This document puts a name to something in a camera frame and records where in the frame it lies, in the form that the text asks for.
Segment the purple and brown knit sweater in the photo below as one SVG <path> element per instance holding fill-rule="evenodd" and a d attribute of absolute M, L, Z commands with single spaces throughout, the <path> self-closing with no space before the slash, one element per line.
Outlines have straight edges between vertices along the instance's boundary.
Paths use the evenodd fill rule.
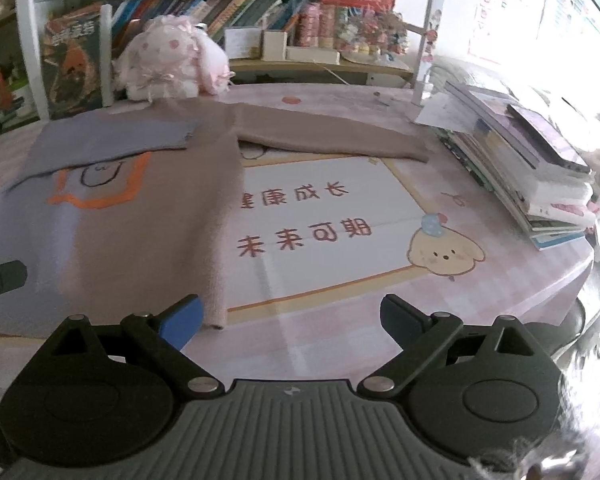
<path fill-rule="evenodd" d="M 93 110 L 47 124 L 0 192 L 0 335 L 44 338 L 67 316 L 157 313 L 188 295 L 226 322 L 220 251 L 242 202 L 240 144 L 313 154 L 428 157 L 422 129 L 208 98 Z"/>

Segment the stack of books and magazines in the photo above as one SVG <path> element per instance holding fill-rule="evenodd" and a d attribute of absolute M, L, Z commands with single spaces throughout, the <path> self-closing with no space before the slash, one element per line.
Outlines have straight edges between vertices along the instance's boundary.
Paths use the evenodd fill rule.
<path fill-rule="evenodd" d="M 539 250 L 593 229 L 591 168 L 545 117 L 509 93 L 448 81 L 458 127 L 440 139 L 474 179 L 503 204 Z"/>

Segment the white paper sheet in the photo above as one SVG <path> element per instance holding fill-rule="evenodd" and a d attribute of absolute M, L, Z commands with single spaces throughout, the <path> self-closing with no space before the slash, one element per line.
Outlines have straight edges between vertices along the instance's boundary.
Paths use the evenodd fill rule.
<path fill-rule="evenodd" d="M 455 132 L 472 133 L 477 125 L 478 115 L 455 96 L 439 92 L 424 101 L 415 122 Z"/>

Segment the dark illustrated poster book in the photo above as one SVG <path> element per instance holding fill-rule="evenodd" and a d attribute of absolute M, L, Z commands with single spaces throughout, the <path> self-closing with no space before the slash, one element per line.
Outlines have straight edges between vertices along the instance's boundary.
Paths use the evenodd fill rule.
<path fill-rule="evenodd" d="M 41 63 L 50 118 L 114 102 L 111 22 L 112 5 L 96 2 L 45 25 Z"/>

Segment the pink plush bunny toy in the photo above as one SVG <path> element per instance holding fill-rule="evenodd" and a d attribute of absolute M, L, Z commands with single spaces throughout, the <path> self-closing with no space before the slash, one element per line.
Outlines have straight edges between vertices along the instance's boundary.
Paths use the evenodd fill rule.
<path fill-rule="evenodd" d="M 206 26 L 190 16 L 149 20 L 112 63 L 114 88 L 131 101 L 218 96 L 234 73 Z"/>

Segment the small white storage boxes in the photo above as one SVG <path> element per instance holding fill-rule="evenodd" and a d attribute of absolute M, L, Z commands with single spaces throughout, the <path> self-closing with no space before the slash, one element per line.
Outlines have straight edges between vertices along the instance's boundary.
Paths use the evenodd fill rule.
<path fill-rule="evenodd" d="M 223 47 L 230 60 L 340 64 L 340 52 L 319 47 L 288 46 L 288 34 L 257 27 L 230 27 L 224 32 Z"/>

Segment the row of shelved books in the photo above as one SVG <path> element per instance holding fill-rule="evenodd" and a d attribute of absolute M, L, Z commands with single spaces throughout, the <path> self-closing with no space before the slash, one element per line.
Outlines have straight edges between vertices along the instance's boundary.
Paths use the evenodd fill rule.
<path fill-rule="evenodd" d="M 111 0 L 112 45 L 122 49 L 157 16 L 187 16 L 217 44 L 229 28 L 282 30 L 308 0 Z"/>

